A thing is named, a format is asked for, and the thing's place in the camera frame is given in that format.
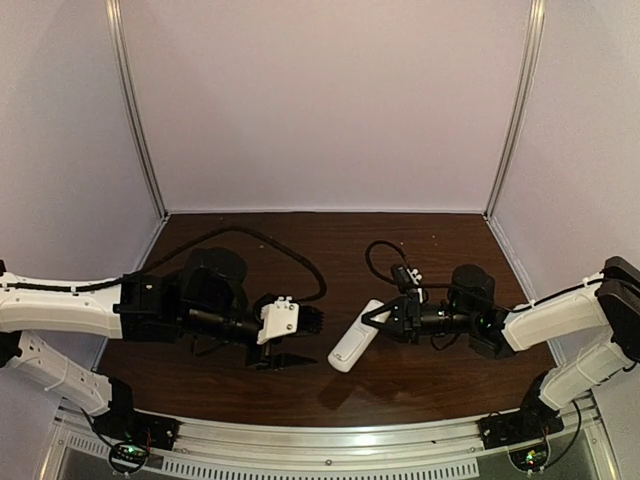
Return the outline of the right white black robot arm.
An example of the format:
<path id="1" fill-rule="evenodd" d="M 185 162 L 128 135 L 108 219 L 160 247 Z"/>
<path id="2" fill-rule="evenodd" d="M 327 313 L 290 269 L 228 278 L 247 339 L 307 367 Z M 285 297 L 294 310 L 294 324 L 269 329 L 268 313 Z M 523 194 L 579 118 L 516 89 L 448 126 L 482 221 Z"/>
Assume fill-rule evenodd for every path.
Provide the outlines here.
<path id="1" fill-rule="evenodd" d="M 598 328 L 599 337 L 577 357 L 541 374 L 516 415 L 518 423 L 548 428 L 578 395 L 639 362 L 639 270 L 614 256 L 581 283 L 515 307 L 494 302 L 495 280 L 481 267 L 456 267 L 445 284 L 446 300 L 434 306 L 418 271 L 392 268 L 399 296 L 362 315 L 363 324 L 401 343 L 423 336 L 467 335 L 473 350 L 502 359 L 550 339 Z"/>

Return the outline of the white remote control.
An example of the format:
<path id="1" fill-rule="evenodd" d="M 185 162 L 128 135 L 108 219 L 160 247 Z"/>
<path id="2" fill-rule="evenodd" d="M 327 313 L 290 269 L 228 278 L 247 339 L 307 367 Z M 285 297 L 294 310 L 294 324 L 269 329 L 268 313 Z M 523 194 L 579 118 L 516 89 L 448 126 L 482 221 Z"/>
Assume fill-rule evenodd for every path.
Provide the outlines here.
<path id="1" fill-rule="evenodd" d="M 378 329 L 364 324 L 362 317 L 383 305 L 384 303 L 377 299 L 371 299 L 366 304 L 328 354 L 327 361 L 332 368 L 341 373 L 351 371 L 378 334 Z"/>

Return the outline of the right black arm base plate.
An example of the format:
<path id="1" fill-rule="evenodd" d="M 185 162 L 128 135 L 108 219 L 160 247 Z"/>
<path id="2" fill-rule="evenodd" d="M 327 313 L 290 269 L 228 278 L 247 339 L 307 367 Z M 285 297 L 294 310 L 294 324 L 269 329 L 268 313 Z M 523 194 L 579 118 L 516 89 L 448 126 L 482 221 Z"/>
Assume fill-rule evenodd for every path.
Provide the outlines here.
<path id="1" fill-rule="evenodd" d="M 547 408 L 520 408 L 507 413 L 493 413 L 477 421 L 484 448 L 494 449 L 536 439 L 564 429 L 556 411 Z"/>

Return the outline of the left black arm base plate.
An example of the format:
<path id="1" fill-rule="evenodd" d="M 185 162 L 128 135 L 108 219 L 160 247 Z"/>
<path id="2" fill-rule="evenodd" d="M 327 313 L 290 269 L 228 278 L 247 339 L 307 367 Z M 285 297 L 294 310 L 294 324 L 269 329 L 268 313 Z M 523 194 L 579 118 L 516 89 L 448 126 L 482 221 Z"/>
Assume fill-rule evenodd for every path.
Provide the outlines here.
<path id="1" fill-rule="evenodd" d="M 129 413 L 108 411 L 92 418 L 93 429 L 113 440 L 171 451 L 182 425 L 175 418 L 133 410 Z"/>

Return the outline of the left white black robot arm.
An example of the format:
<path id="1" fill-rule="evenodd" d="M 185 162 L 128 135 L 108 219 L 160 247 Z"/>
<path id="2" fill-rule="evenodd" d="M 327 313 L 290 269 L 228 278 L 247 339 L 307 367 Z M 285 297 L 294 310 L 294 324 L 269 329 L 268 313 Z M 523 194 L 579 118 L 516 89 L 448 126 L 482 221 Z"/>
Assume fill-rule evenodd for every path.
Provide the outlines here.
<path id="1" fill-rule="evenodd" d="M 33 283 L 1 275 L 1 364 L 24 372 L 74 402 L 96 430 L 131 438 L 149 421 L 134 408 L 131 387 L 92 373 L 50 348 L 37 331 L 75 332 L 111 340 L 174 343 L 185 335 L 246 350 L 251 368 L 307 365 L 295 354 L 273 354 L 285 337 L 315 336 L 323 313 L 304 300 L 266 294 L 249 302 L 248 267 L 226 248 L 196 249 L 182 269 L 164 277 L 135 272 L 103 283 Z"/>

